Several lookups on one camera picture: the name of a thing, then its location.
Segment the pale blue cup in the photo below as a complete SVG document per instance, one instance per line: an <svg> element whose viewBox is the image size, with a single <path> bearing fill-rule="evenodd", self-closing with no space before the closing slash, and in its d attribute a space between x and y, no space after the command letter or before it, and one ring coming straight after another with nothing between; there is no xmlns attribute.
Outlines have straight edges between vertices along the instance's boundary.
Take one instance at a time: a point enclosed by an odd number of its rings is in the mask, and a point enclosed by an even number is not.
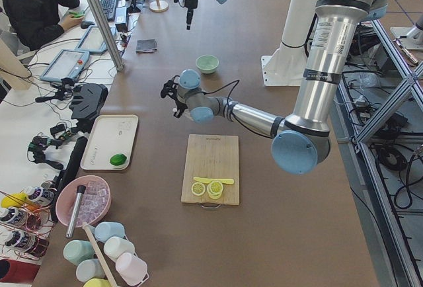
<svg viewBox="0 0 423 287"><path fill-rule="evenodd" d="M88 282L92 278L104 278L105 272L98 259L82 261L76 269L76 278L80 282Z"/></svg>

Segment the cream serving tray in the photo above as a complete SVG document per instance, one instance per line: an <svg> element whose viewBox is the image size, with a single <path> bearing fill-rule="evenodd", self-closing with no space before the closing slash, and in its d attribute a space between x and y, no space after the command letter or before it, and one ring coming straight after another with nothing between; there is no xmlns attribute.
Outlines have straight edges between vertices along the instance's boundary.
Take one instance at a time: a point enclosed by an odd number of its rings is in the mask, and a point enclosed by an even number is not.
<svg viewBox="0 0 423 287"><path fill-rule="evenodd" d="M80 167L86 171L118 171L129 164L138 127L134 114L100 115L93 125ZM117 153L127 156L124 165L114 167L109 159Z"/></svg>

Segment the light blue cup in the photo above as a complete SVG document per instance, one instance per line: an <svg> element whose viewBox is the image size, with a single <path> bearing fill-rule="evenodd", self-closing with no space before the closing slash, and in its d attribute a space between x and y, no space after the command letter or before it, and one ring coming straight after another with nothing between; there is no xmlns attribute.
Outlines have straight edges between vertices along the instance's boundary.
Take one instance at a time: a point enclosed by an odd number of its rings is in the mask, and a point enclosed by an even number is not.
<svg viewBox="0 0 423 287"><path fill-rule="evenodd" d="M95 227L95 238L105 243L111 237L125 237L125 227L120 222L100 222Z"/></svg>

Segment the green lime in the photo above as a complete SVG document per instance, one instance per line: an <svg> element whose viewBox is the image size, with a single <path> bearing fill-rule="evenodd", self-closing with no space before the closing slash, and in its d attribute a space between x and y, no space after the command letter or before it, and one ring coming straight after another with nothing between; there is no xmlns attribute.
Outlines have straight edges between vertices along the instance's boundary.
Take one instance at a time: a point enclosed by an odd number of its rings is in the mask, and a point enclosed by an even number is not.
<svg viewBox="0 0 423 287"><path fill-rule="evenodd" d="M122 166L126 163L127 156L123 153L114 154L110 159L109 163L114 167Z"/></svg>

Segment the bamboo cutting board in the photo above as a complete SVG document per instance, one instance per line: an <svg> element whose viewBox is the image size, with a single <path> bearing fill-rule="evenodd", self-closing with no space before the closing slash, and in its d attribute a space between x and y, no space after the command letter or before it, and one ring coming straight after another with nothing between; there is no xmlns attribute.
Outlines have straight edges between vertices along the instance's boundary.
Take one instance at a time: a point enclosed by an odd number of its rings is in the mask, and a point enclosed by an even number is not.
<svg viewBox="0 0 423 287"><path fill-rule="evenodd" d="M217 200L208 193L192 194L195 177L212 180L233 179L226 184ZM239 137L222 135L190 134L186 151L181 202L186 204L224 204L238 206L240 203Z"/></svg>

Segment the white cup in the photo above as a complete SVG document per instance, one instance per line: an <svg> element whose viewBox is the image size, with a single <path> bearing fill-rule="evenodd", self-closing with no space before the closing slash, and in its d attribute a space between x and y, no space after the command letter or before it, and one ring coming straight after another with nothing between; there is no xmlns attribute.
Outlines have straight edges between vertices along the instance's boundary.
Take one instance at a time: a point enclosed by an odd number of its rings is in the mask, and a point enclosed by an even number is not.
<svg viewBox="0 0 423 287"><path fill-rule="evenodd" d="M104 253L112 261L116 262L124 253L135 254L135 246L132 242L117 236L109 238L103 248Z"/></svg>

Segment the teach pendant tablet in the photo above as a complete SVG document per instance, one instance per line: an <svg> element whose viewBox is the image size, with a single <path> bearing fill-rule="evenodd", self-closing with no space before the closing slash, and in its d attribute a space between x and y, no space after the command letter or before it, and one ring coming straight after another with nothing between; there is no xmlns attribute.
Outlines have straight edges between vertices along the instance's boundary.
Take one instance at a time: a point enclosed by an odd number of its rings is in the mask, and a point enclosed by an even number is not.
<svg viewBox="0 0 423 287"><path fill-rule="evenodd" d="M75 80L90 58L86 50L61 50L40 76L41 81L61 83L64 78Z"/></svg>
<svg viewBox="0 0 423 287"><path fill-rule="evenodd" d="M101 55L105 53L107 47L100 28L94 25L89 26L75 49L88 51L92 55Z"/></svg>

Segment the far teach pendant tablet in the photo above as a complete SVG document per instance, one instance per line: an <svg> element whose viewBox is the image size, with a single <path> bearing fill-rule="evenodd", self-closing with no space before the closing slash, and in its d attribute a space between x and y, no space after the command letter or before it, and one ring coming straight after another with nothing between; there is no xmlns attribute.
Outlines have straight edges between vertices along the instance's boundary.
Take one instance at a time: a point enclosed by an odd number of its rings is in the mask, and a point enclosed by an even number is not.
<svg viewBox="0 0 423 287"><path fill-rule="evenodd" d="M101 55L105 53L107 47L100 28L94 25L89 26L75 49L88 51L92 55Z"/></svg>

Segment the person in black shirt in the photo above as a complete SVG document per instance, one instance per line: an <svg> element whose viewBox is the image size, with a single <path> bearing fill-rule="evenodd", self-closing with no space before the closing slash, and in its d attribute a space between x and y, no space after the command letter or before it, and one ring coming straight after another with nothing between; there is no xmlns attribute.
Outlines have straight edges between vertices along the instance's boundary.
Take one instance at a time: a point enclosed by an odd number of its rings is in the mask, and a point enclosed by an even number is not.
<svg viewBox="0 0 423 287"><path fill-rule="evenodd" d="M3 0L3 8L19 40L30 50L59 38L78 26L82 17L67 15L61 19L58 7L74 9L80 0Z"/></svg>

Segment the yellow plastic knife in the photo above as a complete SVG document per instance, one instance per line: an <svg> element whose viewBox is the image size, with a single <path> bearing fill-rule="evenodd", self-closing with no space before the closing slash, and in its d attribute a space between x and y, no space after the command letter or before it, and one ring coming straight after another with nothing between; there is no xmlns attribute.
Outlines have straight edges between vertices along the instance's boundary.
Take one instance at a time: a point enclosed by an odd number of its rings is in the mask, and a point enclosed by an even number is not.
<svg viewBox="0 0 423 287"><path fill-rule="evenodd" d="M215 181L219 181L220 183L224 185L233 185L235 183L234 179L215 179L215 178L205 178L205 177L194 177L194 181L203 183L203 184L210 184Z"/></svg>

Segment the light green bowl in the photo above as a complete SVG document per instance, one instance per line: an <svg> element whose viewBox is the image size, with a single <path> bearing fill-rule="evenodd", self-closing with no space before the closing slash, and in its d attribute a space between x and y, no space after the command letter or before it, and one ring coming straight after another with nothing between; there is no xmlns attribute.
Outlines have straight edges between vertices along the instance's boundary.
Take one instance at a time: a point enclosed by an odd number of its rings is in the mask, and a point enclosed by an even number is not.
<svg viewBox="0 0 423 287"><path fill-rule="evenodd" d="M219 60L214 55L201 55L196 59L196 67L203 74L214 73L219 66Z"/></svg>

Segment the left lemon slice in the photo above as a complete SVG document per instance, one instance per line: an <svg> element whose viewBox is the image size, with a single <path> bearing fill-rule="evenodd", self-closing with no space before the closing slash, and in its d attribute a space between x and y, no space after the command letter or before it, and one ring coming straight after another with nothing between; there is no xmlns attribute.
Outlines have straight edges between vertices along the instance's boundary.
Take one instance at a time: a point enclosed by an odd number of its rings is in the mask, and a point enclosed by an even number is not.
<svg viewBox="0 0 423 287"><path fill-rule="evenodd" d="M191 193L194 196L202 196L206 192L206 186L201 182L194 182L191 186Z"/></svg>

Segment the black keyboard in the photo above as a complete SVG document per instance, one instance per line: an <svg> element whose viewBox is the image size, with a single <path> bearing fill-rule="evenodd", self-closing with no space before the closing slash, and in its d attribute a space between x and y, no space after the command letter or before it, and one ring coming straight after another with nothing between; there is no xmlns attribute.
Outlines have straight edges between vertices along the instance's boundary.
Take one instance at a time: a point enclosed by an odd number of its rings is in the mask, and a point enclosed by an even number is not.
<svg viewBox="0 0 423 287"><path fill-rule="evenodd" d="M119 0L100 0L102 12L104 13L107 21L114 21L118 2Z"/></svg>

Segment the pink bowl of ice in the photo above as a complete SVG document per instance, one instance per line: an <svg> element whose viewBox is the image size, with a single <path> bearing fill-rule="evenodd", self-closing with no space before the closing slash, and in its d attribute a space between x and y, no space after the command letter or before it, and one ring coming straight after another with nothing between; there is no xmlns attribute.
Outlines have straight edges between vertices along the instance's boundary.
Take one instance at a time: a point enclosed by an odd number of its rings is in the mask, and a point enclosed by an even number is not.
<svg viewBox="0 0 423 287"><path fill-rule="evenodd" d="M77 195L77 187L86 187L75 227L87 224L97 224L109 211L111 194L108 183L96 175L86 175L70 182L58 196L56 202L56 216L63 225L67 226L73 211Z"/></svg>

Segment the yellow cup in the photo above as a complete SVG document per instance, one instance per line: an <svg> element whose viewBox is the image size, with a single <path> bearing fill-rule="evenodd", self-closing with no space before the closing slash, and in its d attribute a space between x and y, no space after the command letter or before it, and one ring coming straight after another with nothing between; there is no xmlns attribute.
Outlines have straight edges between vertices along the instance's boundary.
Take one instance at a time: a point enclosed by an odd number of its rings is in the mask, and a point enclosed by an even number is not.
<svg viewBox="0 0 423 287"><path fill-rule="evenodd" d="M92 278L84 283L83 287L111 287L111 284L107 279Z"/></svg>

